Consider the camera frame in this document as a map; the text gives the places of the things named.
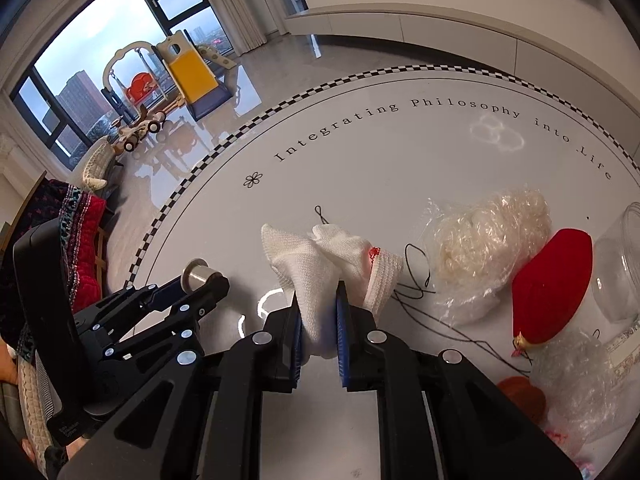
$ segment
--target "knitted white glove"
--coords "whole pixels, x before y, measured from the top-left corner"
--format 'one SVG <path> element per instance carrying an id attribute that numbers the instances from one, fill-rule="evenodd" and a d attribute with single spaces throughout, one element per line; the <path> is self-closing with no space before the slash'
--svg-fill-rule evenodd
<path id="1" fill-rule="evenodd" d="M 336 354 L 335 291 L 344 280 L 349 302 L 376 321 L 402 272 L 402 260 L 336 225 L 317 225 L 314 238 L 262 226 L 264 253 L 290 304 L 294 291 L 303 326 L 303 354 Z"/>

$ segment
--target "glossy tiled floor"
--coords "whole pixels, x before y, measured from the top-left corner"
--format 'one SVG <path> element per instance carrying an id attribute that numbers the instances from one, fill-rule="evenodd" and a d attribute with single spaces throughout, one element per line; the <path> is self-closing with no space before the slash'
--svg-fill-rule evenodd
<path id="1" fill-rule="evenodd" d="M 420 58 L 371 48 L 324 44 L 313 36 L 283 36 L 238 59 L 225 76 L 234 97 L 197 123 L 185 108 L 172 112 L 157 139 L 149 135 L 125 155 L 122 185 L 110 200 L 116 222 L 108 243 L 108 287 L 122 288 L 129 266 L 158 210 L 194 164 L 261 111 L 301 91 L 366 70 L 440 63 L 436 52 Z"/>

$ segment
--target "flower symbol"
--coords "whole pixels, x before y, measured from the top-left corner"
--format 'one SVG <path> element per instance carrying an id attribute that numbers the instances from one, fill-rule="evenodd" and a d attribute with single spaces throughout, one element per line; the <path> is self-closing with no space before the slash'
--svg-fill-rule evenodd
<path id="1" fill-rule="evenodd" d="M 254 184 L 260 184 L 260 179 L 262 178 L 262 174 L 258 173 L 257 171 L 248 176 L 245 180 L 244 180 L 244 184 L 242 184 L 243 186 L 247 186 L 247 187 L 253 187 Z"/>

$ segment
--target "silver cylinder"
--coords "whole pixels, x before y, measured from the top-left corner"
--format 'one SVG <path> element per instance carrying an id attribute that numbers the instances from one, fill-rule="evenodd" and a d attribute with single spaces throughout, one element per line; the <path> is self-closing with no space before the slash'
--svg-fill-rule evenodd
<path id="1" fill-rule="evenodd" d="M 182 276 L 180 277 L 182 290 L 189 294 L 203 286 L 214 274 L 222 276 L 217 270 L 209 268 L 206 261 L 202 258 L 191 260 L 184 268 Z"/>

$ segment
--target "beige curtain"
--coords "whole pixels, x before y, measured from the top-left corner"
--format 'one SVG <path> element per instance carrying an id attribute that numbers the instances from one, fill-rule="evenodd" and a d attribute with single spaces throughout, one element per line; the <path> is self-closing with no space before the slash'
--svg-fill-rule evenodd
<path id="1" fill-rule="evenodd" d="M 244 54 L 267 42 L 244 0 L 209 0 L 236 54 Z"/>

